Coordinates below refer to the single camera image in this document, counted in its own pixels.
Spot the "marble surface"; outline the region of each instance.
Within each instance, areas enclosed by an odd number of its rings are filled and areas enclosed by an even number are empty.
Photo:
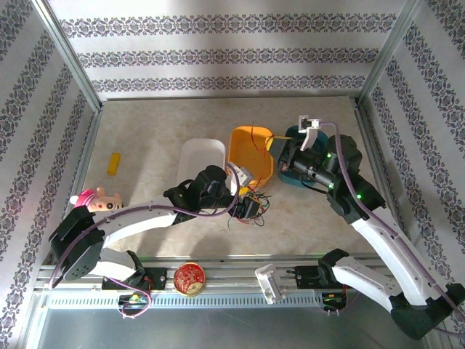
[[[120,193],[125,206],[142,204],[174,187],[184,142],[208,137],[226,149],[231,131],[254,124],[284,135],[298,116],[336,121],[351,135],[364,159],[361,175],[374,183],[363,141],[348,97],[132,100],[107,102],[87,172],[85,188],[102,186]],[[323,130],[332,135],[332,129]],[[106,173],[110,155],[121,153],[115,176]],[[234,254],[319,254],[334,248],[373,253],[371,246],[332,212],[324,195],[279,181],[266,186],[271,207],[265,226],[244,225],[229,215],[197,218],[122,239],[112,247],[140,257],[221,257]]]

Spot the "patterned wallpaper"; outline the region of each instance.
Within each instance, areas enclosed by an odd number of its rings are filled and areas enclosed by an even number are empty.
[[[365,105],[405,229],[432,268],[462,284],[464,7],[425,1]],[[446,325],[465,332],[454,315]],[[465,348],[465,338],[451,340]]]
[[[28,0],[0,0],[0,348],[16,348],[93,111]]]
[[[49,0],[101,99],[356,95],[405,0]]]

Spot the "red lid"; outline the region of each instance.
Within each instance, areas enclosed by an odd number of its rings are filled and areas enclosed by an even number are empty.
[[[174,287],[184,296],[196,296],[204,286],[205,272],[198,264],[183,264],[174,273]]]

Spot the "stuffed toy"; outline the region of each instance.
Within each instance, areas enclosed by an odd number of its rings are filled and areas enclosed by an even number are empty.
[[[87,206],[89,212],[111,211],[123,207],[123,202],[118,193],[115,193],[114,196],[105,196],[105,191],[101,187],[97,188],[97,192],[86,189],[79,195],[71,196],[70,203],[74,207]]]

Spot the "purple cable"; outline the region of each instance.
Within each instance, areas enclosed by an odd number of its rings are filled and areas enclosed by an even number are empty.
[[[137,292],[141,292],[143,293],[146,297],[147,297],[147,302],[145,303],[144,307],[138,311],[137,313],[135,313],[134,315],[126,315],[124,313],[124,309],[126,307],[126,304],[123,305],[123,307],[121,308],[121,311],[120,313],[123,315],[123,318],[136,318],[138,316],[141,316],[143,313],[145,313],[147,310],[149,310],[150,306],[152,305],[152,296],[150,296],[150,292],[147,292],[143,289],[139,289],[137,287],[133,287],[133,286],[130,286],[128,284],[125,284],[124,282],[121,282],[119,280],[116,280],[115,278],[109,278],[107,277],[108,280],[111,280],[112,282],[114,282],[115,284],[119,285],[119,286],[122,286],[122,287],[125,287],[127,289],[132,289],[133,291],[137,291]]]
[[[234,170],[234,167],[232,167],[229,164],[226,164],[227,167],[230,168],[231,172],[234,174],[235,182],[239,183],[239,176]],[[138,212],[138,211],[144,211],[146,209],[165,209],[167,211],[175,211],[178,213],[184,213],[184,214],[189,214],[194,217],[218,217],[221,216],[222,214],[225,214],[226,212],[229,212],[236,202],[238,202],[239,199],[239,190],[235,192],[234,199],[232,200],[231,204],[224,209],[221,212],[218,213],[213,213],[213,214],[200,214],[197,212],[191,212],[187,211],[186,209],[180,209],[177,207],[172,207],[172,206],[164,206],[164,205],[146,205],[146,206],[137,206],[137,207],[132,207],[130,209],[125,209],[124,211],[116,212],[110,216],[107,216],[106,218],[99,220],[95,224],[91,225],[88,227],[86,230],[83,230],[81,234],[79,234],[65,249],[65,251],[62,253],[61,257],[58,259],[57,264],[55,265],[55,269],[52,272],[52,275],[50,276],[50,281],[49,281],[49,288],[54,289],[61,281],[62,281],[62,276],[58,278],[57,282],[55,283],[54,280],[57,277],[58,271],[61,269],[62,264],[68,257],[68,255],[71,253],[73,248],[78,244],[80,240],[82,240],[84,237],[86,237],[91,231],[93,231],[95,228],[101,226],[103,223],[107,222],[107,220],[114,220],[115,218],[119,216],[123,216],[128,213],[132,212]]]
[[[465,323],[465,315],[458,309],[457,305],[452,301],[452,299],[441,289],[441,287],[436,283],[435,279],[429,274],[428,270],[421,264],[421,262],[418,260],[418,258],[415,256],[415,254],[408,248],[408,245],[401,239],[399,238],[399,234],[389,227],[381,218],[379,218],[376,214],[374,214],[372,211],[368,209],[365,204],[357,198],[357,193],[355,192],[354,185],[352,184],[352,181],[350,180],[349,177],[349,172],[347,171],[347,168],[344,163],[344,156],[342,154],[342,144],[341,144],[341,134],[339,133],[339,127],[335,122],[320,122],[320,125],[322,127],[324,126],[332,126],[336,130],[336,152],[337,152],[337,157],[339,160],[339,167],[341,168],[341,173],[342,177],[344,178],[344,181],[347,185],[347,188],[349,189],[350,194],[354,198],[355,202],[357,205],[371,218],[376,220],[378,224],[380,224],[386,231],[389,232],[390,235],[394,236],[394,239],[397,240],[399,245],[403,248],[404,252],[408,254],[408,256],[412,259],[412,261],[415,263],[416,267],[424,274],[426,279],[431,285],[434,285],[434,289],[446,300],[446,302],[452,307],[452,309],[457,312],[457,316],[460,318],[461,321]],[[452,333],[452,332],[447,332],[450,335],[456,335],[461,337],[462,335],[465,336],[465,334],[458,334],[458,333]]]

